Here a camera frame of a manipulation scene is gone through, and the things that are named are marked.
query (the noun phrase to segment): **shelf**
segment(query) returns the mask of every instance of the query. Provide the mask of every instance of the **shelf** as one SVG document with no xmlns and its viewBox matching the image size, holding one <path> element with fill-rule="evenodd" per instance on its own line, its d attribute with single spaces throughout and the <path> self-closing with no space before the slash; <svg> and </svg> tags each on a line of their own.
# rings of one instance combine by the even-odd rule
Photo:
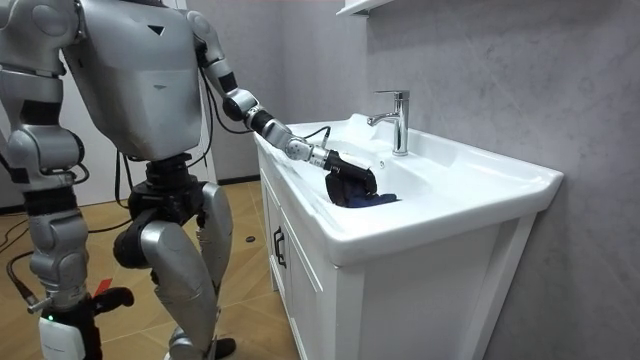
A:
<svg viewBox="0 0 640 360">
<path fill-rule="evenodd" d="M 338 16 L 347 16 L 347 15 L 360 15 L 360 16 L 368 16 L 369 11 L 373 8 L 376 8 L 380 5 L 384 5 L 393 0 L 345 0 L 344 7 L 342 10 L 338 11 L 336 15 Z"/>
</svg>

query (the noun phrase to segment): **white sink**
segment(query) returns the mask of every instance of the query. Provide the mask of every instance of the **white sink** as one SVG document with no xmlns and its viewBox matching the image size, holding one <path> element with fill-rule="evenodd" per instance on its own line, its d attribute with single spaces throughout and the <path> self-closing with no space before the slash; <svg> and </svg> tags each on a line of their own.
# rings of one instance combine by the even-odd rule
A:
<svg viewBox="0 0 640 360">
<path fill-rule="evenodd" d="M 413 130 L 409 155 L 395 157 L 393 126 L 371 128 L 362 115 L 291 128 L 304 136 L 326 125 L 327 147 L 370 167 L 378 193 L 401 201 L 333 205 L 326 171 L 256 137 L 272 274 L 301 357 L 481 360 L 563 175 Z"/>
<path fill-rule="evenodd" d="M 393 125 L 370 127 L 364 115 L 344 121 L 291 125 L 297 135 L 331 126 L 327 148 L 370 166 L 378 193 L 402 201 L 363 209 L 331 203 L 327 172 L 289 160 L 263 139 L 283 180 L 328 241 L 331 261 L 348 265 L 415 248 L 546 209 L 563 174 L 431 134 L 410 130 L 409 155 L 391 153 Z M 320 143 L 322 136 L 311 139 Z"/>
</svg>

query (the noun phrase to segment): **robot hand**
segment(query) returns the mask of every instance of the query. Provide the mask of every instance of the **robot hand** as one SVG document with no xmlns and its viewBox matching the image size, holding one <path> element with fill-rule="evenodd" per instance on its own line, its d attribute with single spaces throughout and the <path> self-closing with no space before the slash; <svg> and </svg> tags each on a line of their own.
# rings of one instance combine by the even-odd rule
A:
<svg viewBox="0 0 640 360">
<path fill-rule="evenodd" d="M 350 164 L 342 160 L 337 151 L 309 144 L 294 135 L 291 129 L 269 114 L 253 94 L 238 87 L 218 35 L 207 20 L 195 11 L 187 14 L 187 20 L 196 38 L 198 66 L 224 99 L 223 110 L 230 119 L 243 122 L 290 159 L 306 161 L 329 171 L 327 192 L 336 205 L 346 206 L 353 192 L 364 197 L 376 195 L 376 178 L 371 170 Z"/>
</svg>

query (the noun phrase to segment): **humanoid robot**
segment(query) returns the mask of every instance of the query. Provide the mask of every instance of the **humanoid robot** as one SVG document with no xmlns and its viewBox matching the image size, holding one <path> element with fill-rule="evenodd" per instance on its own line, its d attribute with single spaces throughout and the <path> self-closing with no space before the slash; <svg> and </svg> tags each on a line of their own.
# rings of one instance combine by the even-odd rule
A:
<svg viewBox="0 0 640 360">
<path fill-rule="evenodd" d="M 46 297 L 17 288 L 29 311 L 40 313 L 48 360 L 102 359 L 94 317 L 133 304 L 125 288 L 95 297 L 87 292 L 88 230 L 71 171 L 82 166 L 84 145 L 59 125 L 59 77 L 66 72 L 60 52 L 98 130 L 127 157 L 148 161 L 147 180 L 129 198 L 132 223 L 117 237 L 114 255 L 124 267 L 151 269 L 156 295 L 178 324 L 165 359 L 232 353 L 232 339 L 214 338 L 231 248 L 229 204 L 220 187 L 189 174 L 184 153 L 200 139 L 198 73 L 224 99 L 230 119 L 289 158 L 370 194 L 375 177 L 292 134 L 239 88 L 215 30 L 198 12 L 160 0 L 0 0 L 0 99 L 12 130 L 0 160 L 24 195 L 34 246 L 30 268 Z M 194 216 L 200 252 L 182 229 Z"/>
</svg>

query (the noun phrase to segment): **black handle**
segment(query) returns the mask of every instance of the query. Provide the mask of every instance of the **black handle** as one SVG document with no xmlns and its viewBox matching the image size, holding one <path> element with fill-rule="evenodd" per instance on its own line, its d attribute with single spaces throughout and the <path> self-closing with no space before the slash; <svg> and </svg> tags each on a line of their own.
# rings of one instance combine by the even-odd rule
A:
<svg viewBox="0 0 640 360">
<path fill-rule="evenodd" d="M 278 227 L 278 231 L 273 234 L 273 244 L 275 247 L 276 257 L 278 258 L 278 264 L 287 268 L 287 262 L 284 260 L 284 254 L 280 251 L 280 243 L 284 241 L 284 233 L 282 233 L 282 229 Z"/>
<path fill-rule="evenodd" d="M 278 255 L 278 234 L 282 234 L 282 227 L 278 226 L 278 230 L 273 233 L 273 249 Z"/>
</svg>

